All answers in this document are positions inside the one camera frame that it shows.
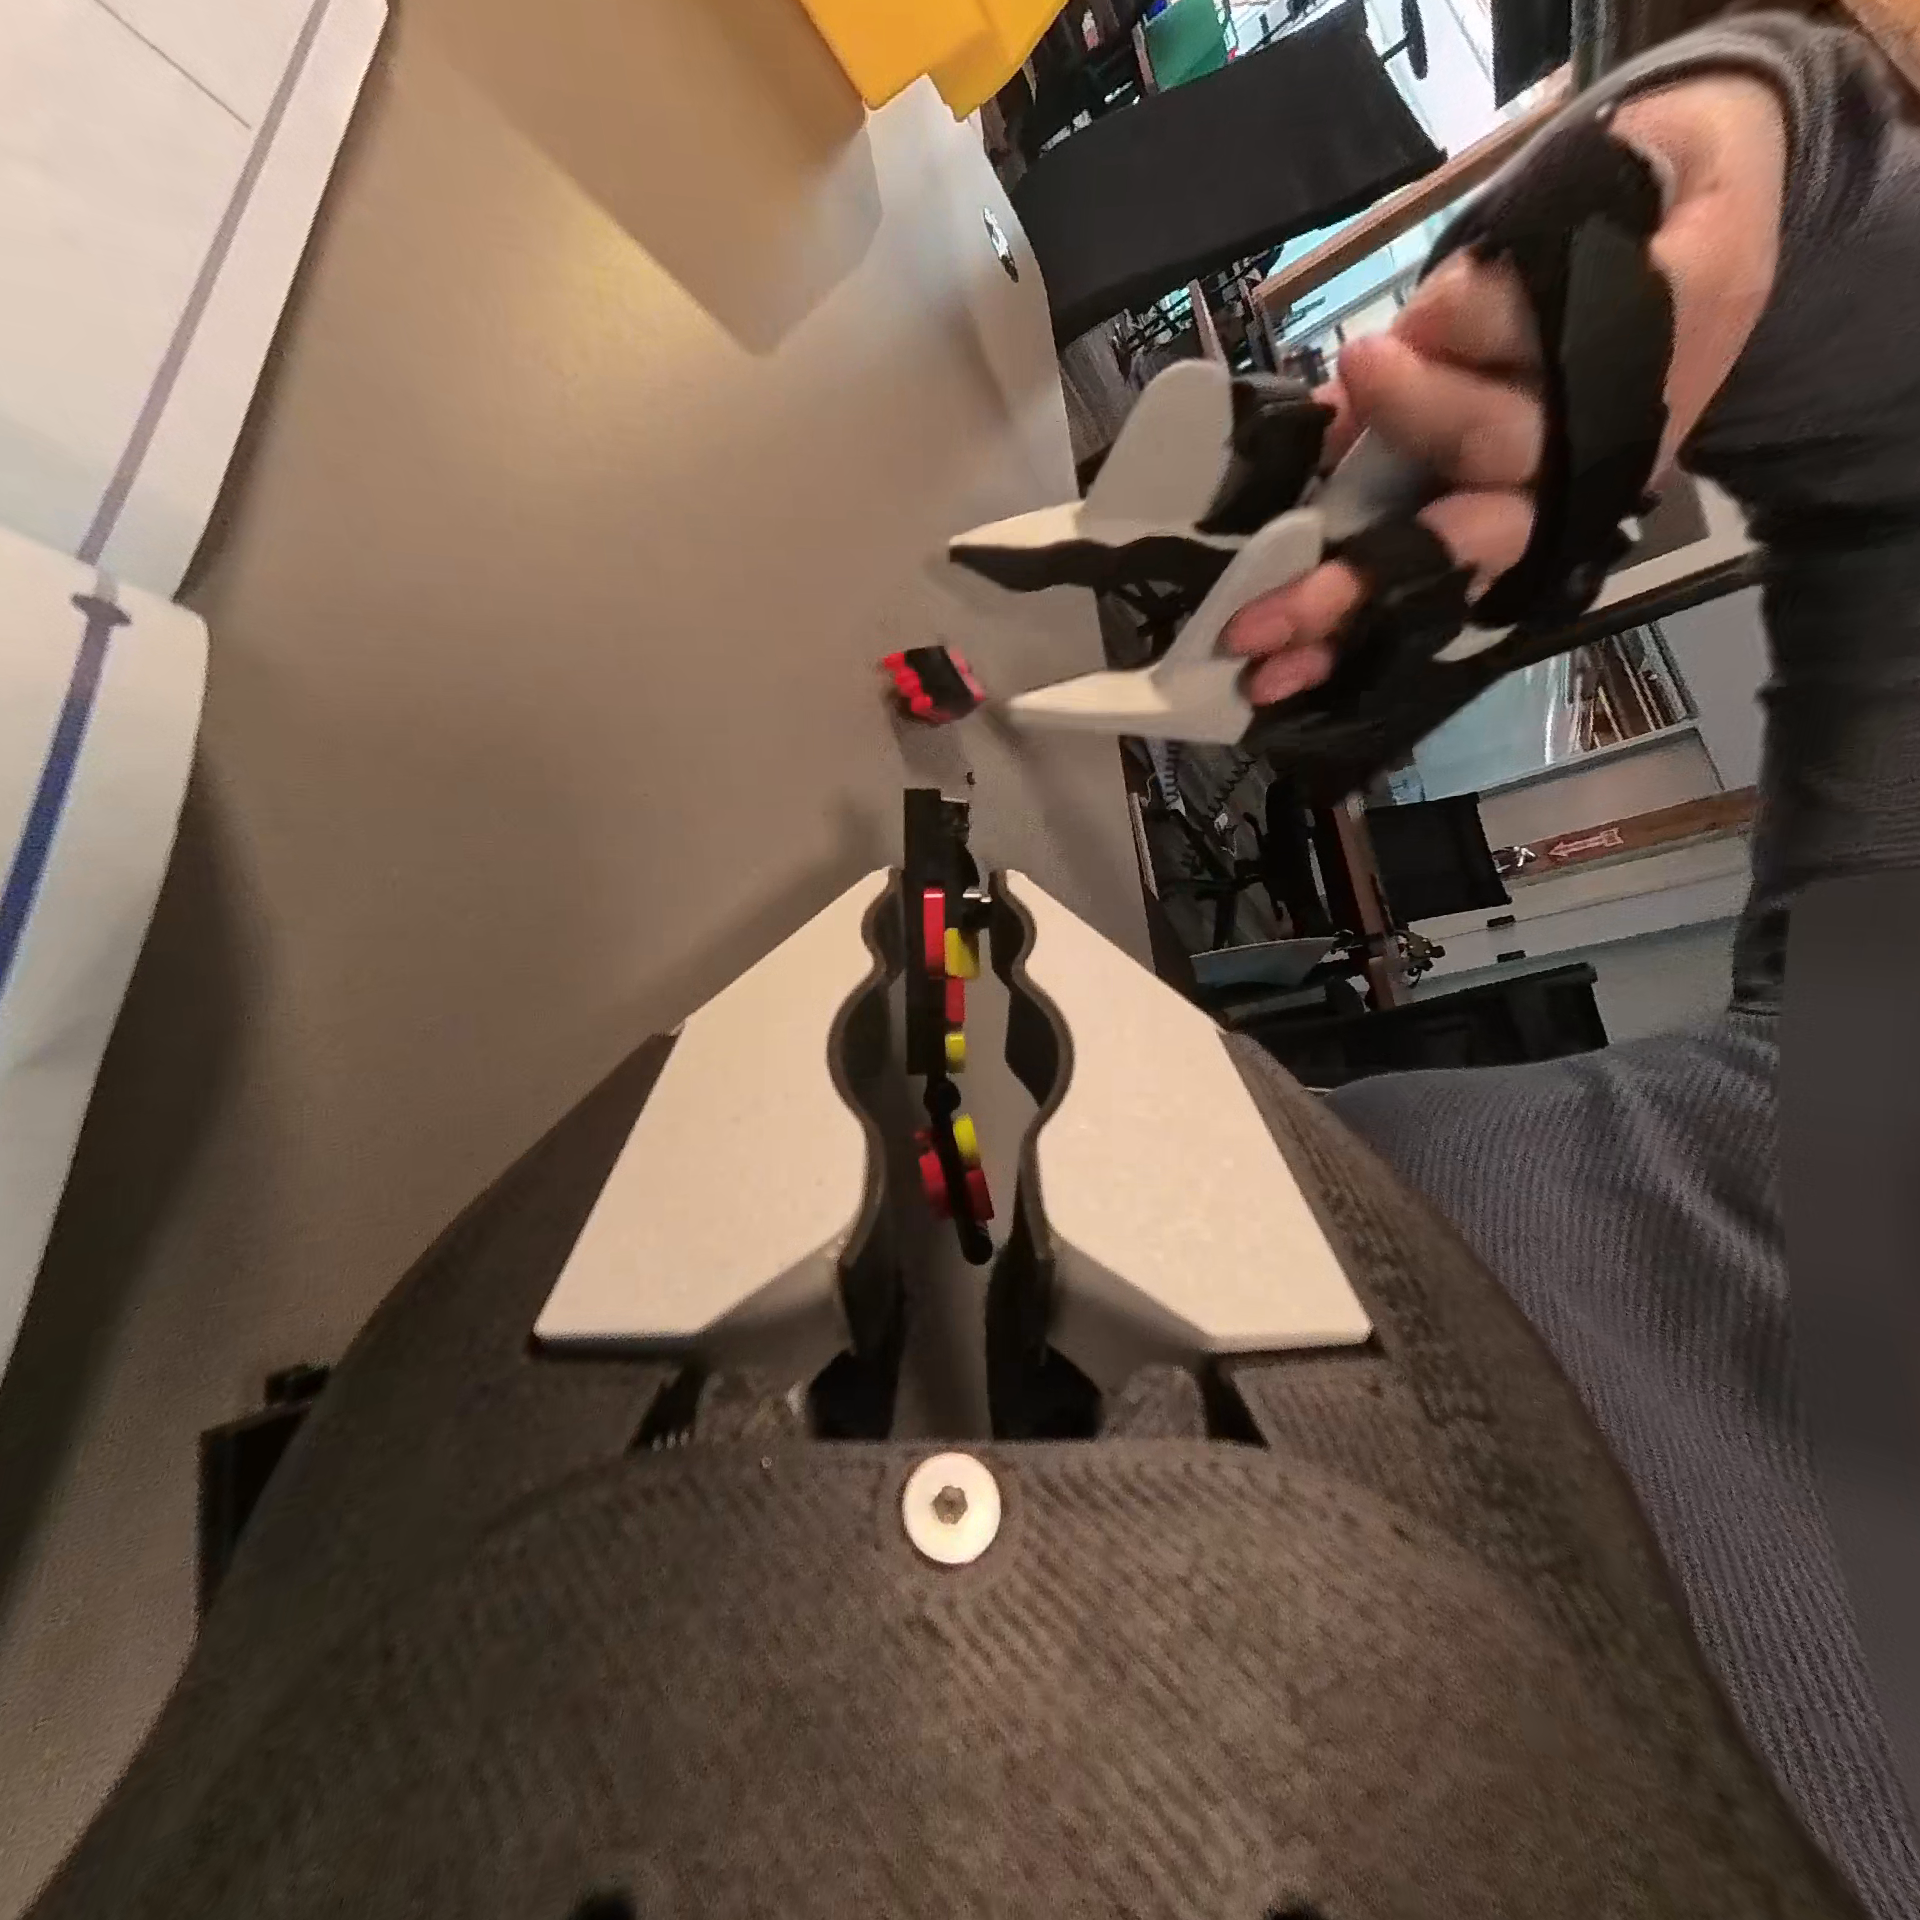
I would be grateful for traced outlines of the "yellow plastic bin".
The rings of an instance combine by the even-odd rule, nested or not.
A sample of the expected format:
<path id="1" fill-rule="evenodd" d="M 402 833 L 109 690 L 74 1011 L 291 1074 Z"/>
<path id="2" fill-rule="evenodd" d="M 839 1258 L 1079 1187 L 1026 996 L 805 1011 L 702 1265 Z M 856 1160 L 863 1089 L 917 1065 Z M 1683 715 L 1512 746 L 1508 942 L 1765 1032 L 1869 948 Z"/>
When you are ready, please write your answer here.
<path id="1" fill-rule="evenodd" d="M 885 107 L 927 81 L 968 120 L 1026 64 L 1064 2 L 800 2 L 860 100 Z"/>

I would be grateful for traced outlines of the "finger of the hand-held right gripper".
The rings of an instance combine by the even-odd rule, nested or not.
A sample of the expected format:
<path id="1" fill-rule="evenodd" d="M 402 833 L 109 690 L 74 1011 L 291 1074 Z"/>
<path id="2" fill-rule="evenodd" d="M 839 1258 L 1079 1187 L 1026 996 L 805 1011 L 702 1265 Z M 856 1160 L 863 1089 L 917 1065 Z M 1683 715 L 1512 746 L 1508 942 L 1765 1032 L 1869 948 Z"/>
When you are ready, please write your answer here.
<path id="1" fill-rule="evenodd" d="M 1141 393 L 1083 497 L 954 535 L 949 562 L 1008 592 L 1204 592 L 1240 552 L 1203 528 L 1230 455 L 1230 375 L 1176 364 Z"/>
<path id="2" fill-rule="evenodd" d="M 1316 569 L 1326 545 L 1323 514 L 1282 514 L 1223 569 L 1158 660 L 1020 690 L 1000 715 L 1021 730 L 1239 743 L 1255 708 L 1221 638 L 1237 614 Z"/>

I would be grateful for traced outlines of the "red black lego clip assembly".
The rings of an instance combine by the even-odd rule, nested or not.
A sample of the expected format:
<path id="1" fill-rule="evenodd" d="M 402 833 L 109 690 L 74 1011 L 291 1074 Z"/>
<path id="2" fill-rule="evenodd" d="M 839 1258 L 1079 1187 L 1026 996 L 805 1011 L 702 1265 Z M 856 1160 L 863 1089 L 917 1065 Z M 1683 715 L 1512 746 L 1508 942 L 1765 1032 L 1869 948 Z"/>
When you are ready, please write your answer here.
<path id="1" fill-rule="evenodd" d="M 900 715 L 923 730 L 956 727 L 989 700 L 971 660 L 943 643 L 885 654 L 877 673 Z"/>

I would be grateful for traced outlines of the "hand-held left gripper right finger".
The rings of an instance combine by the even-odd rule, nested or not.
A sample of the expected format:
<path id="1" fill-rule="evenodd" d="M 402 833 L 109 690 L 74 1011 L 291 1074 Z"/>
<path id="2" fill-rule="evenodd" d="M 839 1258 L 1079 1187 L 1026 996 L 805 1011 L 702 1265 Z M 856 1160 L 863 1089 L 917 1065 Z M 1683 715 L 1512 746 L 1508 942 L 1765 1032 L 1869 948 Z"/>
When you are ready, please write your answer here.
<path id="1" fill-rule="evenodd" d="M 1316 1354 L 1373 1324 L 1221 1030 L 1021 872 L 992 878 L 1034 1102 L 1003 1248 L 1043 1354 Z"/>

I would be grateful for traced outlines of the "open instruction booklet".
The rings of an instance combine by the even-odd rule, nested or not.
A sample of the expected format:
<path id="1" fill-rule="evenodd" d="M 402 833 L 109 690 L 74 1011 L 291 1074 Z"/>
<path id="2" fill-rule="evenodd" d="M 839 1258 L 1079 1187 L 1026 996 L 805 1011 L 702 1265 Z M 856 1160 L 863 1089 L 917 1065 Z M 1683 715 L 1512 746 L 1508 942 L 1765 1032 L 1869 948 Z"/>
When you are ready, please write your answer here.
<path id="1" fill-rule="evenodd" d="M 2 1362 L 196 756 L 183 580 L 386 20 L 2 4 Z"/>

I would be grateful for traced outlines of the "black draped table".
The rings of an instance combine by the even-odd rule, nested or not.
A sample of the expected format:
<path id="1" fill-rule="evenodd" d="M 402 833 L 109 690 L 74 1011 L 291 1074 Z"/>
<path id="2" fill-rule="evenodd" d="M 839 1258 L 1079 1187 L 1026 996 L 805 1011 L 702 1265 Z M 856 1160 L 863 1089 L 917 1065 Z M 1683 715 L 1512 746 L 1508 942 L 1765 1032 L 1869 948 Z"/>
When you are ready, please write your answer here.
<path id="1" fill-rule="evenodd" d="M 1363 4 L 1117 107 L 1011 195 L 1058 347 L 1189 282 L 1424 182 L 1443 148 L 1388 76 Z"/>

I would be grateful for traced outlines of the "person's right hand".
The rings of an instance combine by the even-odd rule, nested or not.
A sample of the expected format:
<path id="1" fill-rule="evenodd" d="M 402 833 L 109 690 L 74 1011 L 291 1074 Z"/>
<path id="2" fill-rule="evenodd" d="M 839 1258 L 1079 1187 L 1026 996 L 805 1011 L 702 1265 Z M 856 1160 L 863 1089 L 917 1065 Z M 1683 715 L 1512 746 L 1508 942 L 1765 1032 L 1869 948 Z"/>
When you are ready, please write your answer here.
<path id="1" fill-rule="evenodd" d="M 1784 104 L 1762 81 L 1710 74 L 1637 92 L 1612 118 L 1663 193 L 1650 256 L 1670 287 L 1674 343 L 1656 478 L 1674 467 L 1752 337 L 1780 266 Z M 1421 527 L 1480 599 L 1530 543 L 1544 455 L 1538 335 L 1511 271 L 1453 256 L 1389 331 L 1343 351 L 1334 442 L 1373 435 L 1447 489 Z M 1342 561 L 1237 614 L 1223 648 L 1251 704 L 1280 704 L 1334 665 L 1363 579 Z"/>

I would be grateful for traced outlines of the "long black red yellow lego assembly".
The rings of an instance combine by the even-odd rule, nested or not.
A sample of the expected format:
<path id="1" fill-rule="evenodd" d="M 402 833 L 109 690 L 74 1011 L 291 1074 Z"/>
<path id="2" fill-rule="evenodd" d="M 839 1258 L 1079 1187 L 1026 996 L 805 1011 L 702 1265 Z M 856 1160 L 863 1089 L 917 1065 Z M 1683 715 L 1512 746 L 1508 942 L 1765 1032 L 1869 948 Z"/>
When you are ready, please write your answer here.
<path id="1" fill-rule="evenodd" d="M 964 1098 L 968 986 L 992 900 L 971 854 L 971 807 L 927 785 L 903 793 L 903 1051 L 918 1081 L 918 1187 L 951 1225 L 962 1259 L 992 1259 L 994 1206 L 976 1122 Z"/>

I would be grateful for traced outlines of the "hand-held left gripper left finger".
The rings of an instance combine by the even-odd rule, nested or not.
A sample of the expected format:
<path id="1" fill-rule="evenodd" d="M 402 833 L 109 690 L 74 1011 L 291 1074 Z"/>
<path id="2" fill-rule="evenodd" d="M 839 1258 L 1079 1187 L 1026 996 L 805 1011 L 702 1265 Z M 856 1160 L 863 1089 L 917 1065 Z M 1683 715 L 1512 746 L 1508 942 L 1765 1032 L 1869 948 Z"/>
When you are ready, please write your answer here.
<path id="1" fill-rule="evenodd" d="M 874 1248 L 879 1151 L 848 1022 L 885 1002 L 871 872 L 674 1032 L 534 1320 L 546 1354 L 837 1359 Z"/>

